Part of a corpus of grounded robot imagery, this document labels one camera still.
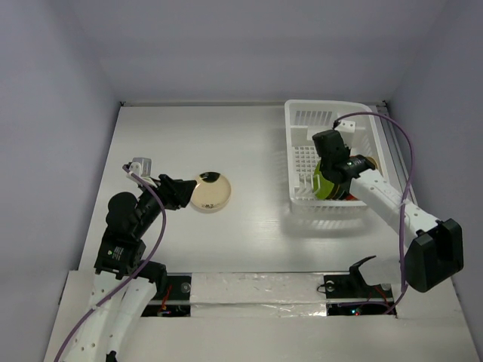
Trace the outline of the cream plate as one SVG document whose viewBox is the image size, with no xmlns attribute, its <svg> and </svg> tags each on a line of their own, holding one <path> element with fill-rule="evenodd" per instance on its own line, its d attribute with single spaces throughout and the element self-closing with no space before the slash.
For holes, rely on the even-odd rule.
<svg viewBox="0 0 483 362">
<path fill-rule="evenodd" d="M 190 204 L 198 211 L 215 213 L 222 210 L 232 194 L 230 181 L 221 173 L 205 171 L 196 177 L 196 187 Z"/>
</svg>

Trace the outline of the lime green plate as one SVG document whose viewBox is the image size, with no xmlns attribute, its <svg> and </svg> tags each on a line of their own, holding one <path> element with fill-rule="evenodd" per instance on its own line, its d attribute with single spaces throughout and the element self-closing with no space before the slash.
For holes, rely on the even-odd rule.
<svg viewBox="0 0 483 362">
<path fill-rule="evenodd" d="M 334 200 L 339 187 L 323 177 L 320 167 L 321 161 L 317 163 L 312 176 L 312 193 L 319 200 Z"/>
</svg>

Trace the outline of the white plastic dish rack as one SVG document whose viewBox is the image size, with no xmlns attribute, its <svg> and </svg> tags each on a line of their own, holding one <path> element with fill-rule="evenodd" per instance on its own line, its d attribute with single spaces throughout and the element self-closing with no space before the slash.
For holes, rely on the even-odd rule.
<svg viewBox="0 0 483 362">
<path fill-rule="evenodd" d="M 285 102 L 285 132 L 288 157 L 288 190 L 291 211 L 308 216 L 317 213 L 361 211 L 367 205 L 347 193 L 346 186 L 338 186 L 323 178 L 322 153 L 325 147 L 314 143 L 313 137 L 336 129 L 344 146 L 339 153 L 366 157 L 388 177 L 386 157 L 377 130 L 377 118 L 361 103 L 334 100 L 288 100 Z"/>
</svg>

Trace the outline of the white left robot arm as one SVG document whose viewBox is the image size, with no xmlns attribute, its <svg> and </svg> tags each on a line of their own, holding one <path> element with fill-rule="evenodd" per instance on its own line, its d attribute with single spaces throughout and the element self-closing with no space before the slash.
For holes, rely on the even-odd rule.
<svg viewBox="0 0 483 362">
<path fill-rule="evenodd" d="M 128 176 L 142 193 L 120 192 L 108 203 L 106 229 L 94 263 L 89 307 L 64 339 L 56 361 L 118 361 L 153 298 L 169 293 L 165 265 L 152 261 L 163 237 L 146 251 L 143 236 L 158 216 L 187 206 L 195 180 Z"/>
</svg>

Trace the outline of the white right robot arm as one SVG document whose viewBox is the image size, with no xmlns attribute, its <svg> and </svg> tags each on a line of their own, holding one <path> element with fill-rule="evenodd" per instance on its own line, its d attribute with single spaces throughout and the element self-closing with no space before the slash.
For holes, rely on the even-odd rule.
<svg viewBox="0 0 483 362">
<path fill-rule="evenodd" d="M 463 269 L 458 222 L 442 221 L 407 200 L 369 158 L 350 155 L 339 131 L 324 130 L 312 141 L 322 176 L 363 201 L 398 233 L 401 279 L 408 286 L 425 293 Z"/>
</svg>

